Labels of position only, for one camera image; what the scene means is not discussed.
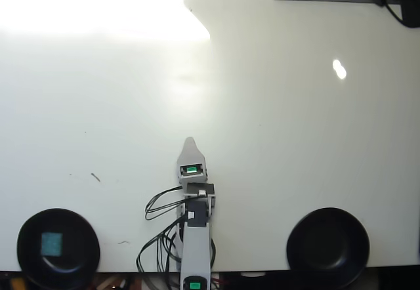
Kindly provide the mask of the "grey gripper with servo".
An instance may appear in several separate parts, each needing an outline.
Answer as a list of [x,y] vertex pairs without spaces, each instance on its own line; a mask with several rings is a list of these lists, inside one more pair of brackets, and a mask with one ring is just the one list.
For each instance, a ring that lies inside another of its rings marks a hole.
[[194,138],[187,137],[177,159],[177,164],[181,165],[178,170],[179,183],[206,183],[207,169],[204,163],[205,156],[198,149]]

